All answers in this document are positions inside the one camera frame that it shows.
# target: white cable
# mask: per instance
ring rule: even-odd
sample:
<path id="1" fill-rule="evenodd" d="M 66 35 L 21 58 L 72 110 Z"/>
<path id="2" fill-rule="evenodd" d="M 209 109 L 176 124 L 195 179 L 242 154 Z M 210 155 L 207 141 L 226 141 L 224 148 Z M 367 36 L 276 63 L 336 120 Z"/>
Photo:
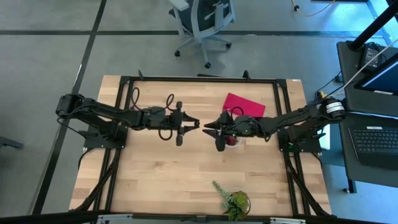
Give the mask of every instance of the white cable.
<path id="1" fill-rule="evenodd" d="M 378 56 L 380 55 L 380 54 L 382 54 L 385 50 L 387 50 L 389 47 L 391 47 L 394 43 L 396 43 L 398 41 L 398 39 L 396 39 L 395 41 L 393 41 L 393 43 L 391 43 L 390 45 L 388 45 L 386 48 L 384 48 L 382 51 L 380 51 L 376 56 L 374 56 L 370 61 L 368 61 L 361 69 L 359 69 L 358 70 L 358 72 L 350 79 L 350 80 L 348 80 L 348 82 L 345 84 L 345 85 L 343 85 L 343 87 L 341 88 L 342 90 L 344 90 L 344 88 L 346 88 L 347 86 L 348 86 L 348 84 L 350 83 L 350 82 L 352 82 L 353 80 L 354 80 L 354 78 L 357 76 L 357 75 L 359 75 L 361 72 L 362 72 L 362 70 L 364 70 L 364 68 L 366 68 L 366 66 L 368 66 L 375 58 L 378 58 Z"/>

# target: chair base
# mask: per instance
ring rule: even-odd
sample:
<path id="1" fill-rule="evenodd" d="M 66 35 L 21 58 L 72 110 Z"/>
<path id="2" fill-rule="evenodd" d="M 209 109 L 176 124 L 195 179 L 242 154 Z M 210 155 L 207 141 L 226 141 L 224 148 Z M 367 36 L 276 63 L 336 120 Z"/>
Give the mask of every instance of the chair base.
<path id="1" fill-rule="evenodd" d="M 226 48 L 230 49 L 232 46 L 232 43 L 228 40 L 224 40 L 215 36 L 210 36 L 210 37 L 206 37 L 204 39 L 201 40 L 200 46 L 201 46 L 201 50 L 203 52 L 203 56 L 205 58 L 205 68 L 210 68 L 211 67 L 211 63 L 209 62 L 208 56 L 207 56 L 207 49 L 206 49 L 206 40 L 213 40 L 213 41 L 217 41 L 217 42 L 222 42 L 222 43 L 226 43 Z M 184 43 L 182 43 L 177 49 L 175 49 L 174 52 L 174 56 L 179 57 L 180 54 L 180 50 L 183 49 L 184 47 L 188 47 L 190 45 L 192 45 L 195 42 L 195 38 L 193 36 L 190 36 L 190 38 L 188 40 L 186 40 Z"/>

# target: office chair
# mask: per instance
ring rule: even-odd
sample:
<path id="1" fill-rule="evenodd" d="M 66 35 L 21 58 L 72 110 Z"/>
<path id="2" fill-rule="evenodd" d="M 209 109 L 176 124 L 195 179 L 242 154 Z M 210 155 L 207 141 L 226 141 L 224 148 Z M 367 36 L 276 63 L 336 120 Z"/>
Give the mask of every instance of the office chair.
<path id="1" fill-rule="evenodd" d="M 178 34 L 181 38 L 185 34 L 191 36 L 191 38 L 175 50 L 174 55 L 179 57 L 182 48 L 198 42 L 205 57 L 205 67 L 210 68 L 211 64 L 207 57 L 205 40 L 226 43 L 227 49 L 232 46 L 231 42 L 213 36 L 230 22 L 235 21 L 232 0 L 169 1 L 173 6 L 169 14 L 178 20 Z"/>

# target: table leg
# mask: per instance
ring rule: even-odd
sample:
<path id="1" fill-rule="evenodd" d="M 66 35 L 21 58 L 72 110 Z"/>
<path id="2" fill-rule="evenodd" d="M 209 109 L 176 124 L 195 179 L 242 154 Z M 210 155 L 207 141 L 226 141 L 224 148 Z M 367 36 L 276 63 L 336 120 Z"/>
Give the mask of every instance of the table leg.
<path id="1" fill-rule="evenodd" d="M 356 184 L 355 184 L 355 180 L 350 180 L 349 178 L 347 178 L 348 180 L 348 188 L 347 189 L 343 189 L 346 193 L 350 193 L 350 194 L 356 194 Z"/>
<path id="2" fill-rule="evenodd" d="M 13 140 L 8 139 L 8 138 L 0 137 L 0 147 L 1 146 L 11 146 L 11 147 L 20 149 L 20 148 L 23 147 L 23 144 L 19 143 L 19 142 L 16 142 L 16 141 L 13 141 Z"/>

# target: wooden tabletop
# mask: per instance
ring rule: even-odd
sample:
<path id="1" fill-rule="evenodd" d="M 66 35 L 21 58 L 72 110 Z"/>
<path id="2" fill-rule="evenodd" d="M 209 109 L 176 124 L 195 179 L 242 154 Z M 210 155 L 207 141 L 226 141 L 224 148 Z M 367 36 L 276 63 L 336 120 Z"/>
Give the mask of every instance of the wooden tabletop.
<path id="1" fill-rule="evenodd" d="M 120 76 L 105 75 L 98 101 L 114 106 Z M 223 199 L 211 184 L 217 181 L 228 192 L 245 191 L 251 200 L 249 215 L 291 216 L 292 209 L 282 153 L 277 135 L 269 142 L 245 138 L 236 149 L 218 152 L 215 140 L 202 133 L 203 125 L 216 120 L 226 95 L 234 93 L 266 106 L 264 116 L 275 117 L 271 84 L 212 82 L 134 82 L 141 95 L 138 106 L 165 106 L 170 93 L 183 102 L 183 110 L 198 118 L 201 128 L 184 135 L 183 145 L 175 136 L 163 141 L 157 131 L 129 130 L 122 150 L 115 190 L 113 212 L 220 215 Z M 287 80 L 292 110 L 305 105 L 300 80 Z M 282 90 L 279 90 L 285 113 Z M 70 208 L 79 206 L 93 190 L 100 175 L 104 149 L 94 149 L 82 160 Z M 301 153 L 307 188 L 324 210 L 330 205 L 319 161 Z M 104 187 L 100 208 L 104 208 L 108 186 Z M 302 210 L 296 186 L 299 211 Z"/>

